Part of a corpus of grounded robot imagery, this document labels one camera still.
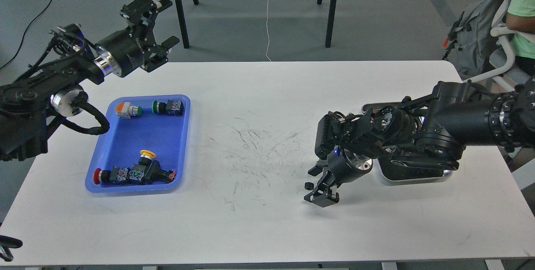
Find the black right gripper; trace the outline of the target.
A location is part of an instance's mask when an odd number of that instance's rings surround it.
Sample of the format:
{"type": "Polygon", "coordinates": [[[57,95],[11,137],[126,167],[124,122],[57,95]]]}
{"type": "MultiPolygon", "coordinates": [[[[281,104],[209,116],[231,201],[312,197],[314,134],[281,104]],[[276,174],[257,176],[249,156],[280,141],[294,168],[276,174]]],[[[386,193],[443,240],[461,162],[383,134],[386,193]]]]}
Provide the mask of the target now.
{"type": "Polygon", "coordinates": [[[337,187],[353,182],[373,169],[373,160],[357,155],[348,149],[336,147],[326,159],[319,159],[308,170],[308,175],[322,177],[314,184],[314,189],[304,196],[304,200],[319,207],[337,204],[340,200],[337,187]]]}

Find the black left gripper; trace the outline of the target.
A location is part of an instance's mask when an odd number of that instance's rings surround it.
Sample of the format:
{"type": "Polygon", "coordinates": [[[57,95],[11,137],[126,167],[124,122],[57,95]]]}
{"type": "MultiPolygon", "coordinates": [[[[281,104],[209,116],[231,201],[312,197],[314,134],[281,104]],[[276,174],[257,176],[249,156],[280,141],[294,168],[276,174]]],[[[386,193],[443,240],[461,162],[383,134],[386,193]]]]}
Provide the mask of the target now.
{"type": "Polygon", "coordinates": [[[150,73],[168,62],[168,53],[180,39],[170,36],[156,44],[153,28],[158,14],[172,5],[170,0],[134,0],[123,5],[120,15],[128,27],[96,44],[95,65],[104,76],[123,78],[138,68],[150,73]]]}

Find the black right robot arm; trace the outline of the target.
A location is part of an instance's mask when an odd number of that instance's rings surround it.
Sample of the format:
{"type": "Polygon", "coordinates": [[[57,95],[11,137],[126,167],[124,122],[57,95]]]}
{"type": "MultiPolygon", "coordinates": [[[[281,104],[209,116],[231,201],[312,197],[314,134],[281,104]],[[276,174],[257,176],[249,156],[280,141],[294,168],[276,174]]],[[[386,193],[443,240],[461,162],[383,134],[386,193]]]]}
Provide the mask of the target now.
{"type": "Polygon", "coordinates": [[[534,77],[513,91],[491,93],[472,82],[439,81],[431,94],[367,104],[363,114],[328,112],[316,134],[316,164],[304,200],[320,207],[340,200],[337,189],[369,173],[373,160],[402,172],[450,173],[468,145],[507,152],[534,147],[534,77]]]}

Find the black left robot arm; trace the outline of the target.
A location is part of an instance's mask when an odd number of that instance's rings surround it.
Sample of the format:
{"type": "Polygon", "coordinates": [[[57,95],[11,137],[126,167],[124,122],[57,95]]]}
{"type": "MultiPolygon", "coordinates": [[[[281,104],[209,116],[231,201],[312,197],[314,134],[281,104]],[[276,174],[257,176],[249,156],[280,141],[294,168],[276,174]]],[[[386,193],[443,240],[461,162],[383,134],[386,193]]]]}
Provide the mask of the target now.
{"type": "Polygon", "coordinates": [[[153,72],[166,64],[180,40],[170,36],[158,44],[153,27],[172,4],[134,0],[124,5],[120,15],[127,27],[97,43],[87,40],[77,24],[49,31],[52,39],[38,61],[0,88],[1,160],[48,152],[48,139],[61,125],[86,135],[109,131],[108,120],[88,103],[80,83],[101,84],[109,74],[123,78],[138,68],[153,72]]]}

